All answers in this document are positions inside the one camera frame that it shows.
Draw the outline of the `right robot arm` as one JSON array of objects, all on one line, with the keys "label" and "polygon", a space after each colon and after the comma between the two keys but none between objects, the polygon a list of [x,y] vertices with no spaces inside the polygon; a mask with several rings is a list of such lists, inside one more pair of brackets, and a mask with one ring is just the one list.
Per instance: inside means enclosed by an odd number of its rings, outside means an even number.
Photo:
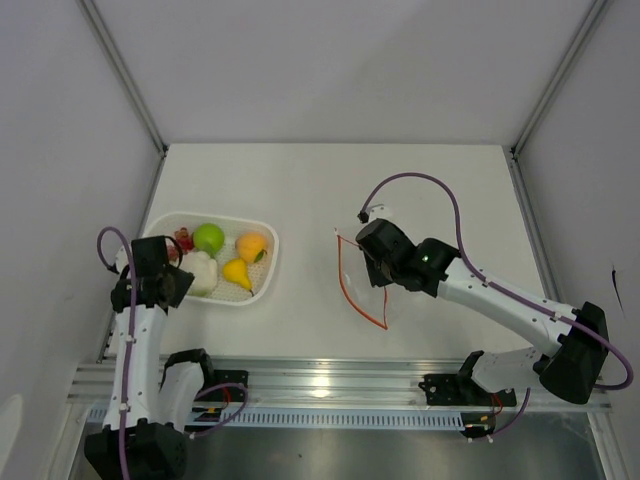
[{"label": "right robot arm", "polygon": [[458,372],[456,389],[468,403],[479,403],[507,389],[544,387],[569,403],[584,405],[607,356],[603,311],[581,308],[528,293],[507,294],[481,279],[460,251],[440,240],[412,241],[395,224],[376,219],[357,234],[372,286],[399,285],[467,307],[524,338],[526,349],[502,353],[475,351]]}]

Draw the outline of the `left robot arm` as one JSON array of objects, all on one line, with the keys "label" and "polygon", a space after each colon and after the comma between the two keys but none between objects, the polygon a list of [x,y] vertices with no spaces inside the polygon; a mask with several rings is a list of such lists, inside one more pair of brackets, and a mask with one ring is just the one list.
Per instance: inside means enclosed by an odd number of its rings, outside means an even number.
[{"label": "left robot arm", "polygon": [[102,479],[180,479],[192,403],[217,387],[203,349],[160,361],[168,313],[195,277],[171,264],[164,236],[137,239],[125,254],[110,294],[119,334],[112,392],[102,429],[86,437],[84,455]]}]

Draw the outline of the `clear zip top bag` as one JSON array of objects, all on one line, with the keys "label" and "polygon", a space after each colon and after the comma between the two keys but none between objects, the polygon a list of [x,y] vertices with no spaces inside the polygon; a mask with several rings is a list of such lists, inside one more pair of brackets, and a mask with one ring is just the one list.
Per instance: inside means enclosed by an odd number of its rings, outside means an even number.
[{"label": "clear zip top bag", "polygon": [[363,252],[355,242],[353,228],[335,228],[338,282],[347,304],[363,319],[387,331],[389,292],[371,285]]}]

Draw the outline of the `white cauliflower with leaves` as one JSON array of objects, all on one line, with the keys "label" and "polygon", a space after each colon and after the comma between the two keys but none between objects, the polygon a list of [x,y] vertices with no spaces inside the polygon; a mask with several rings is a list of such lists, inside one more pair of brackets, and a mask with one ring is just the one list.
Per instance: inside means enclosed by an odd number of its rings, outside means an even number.
[{"label": "white cauliflower with leaves", "polygon": [[212,294],[218,283],[218,264],[214,258],[203,251],[192,251],[184,256],[180,268],[194,276],[188,295],[207,297]]}]

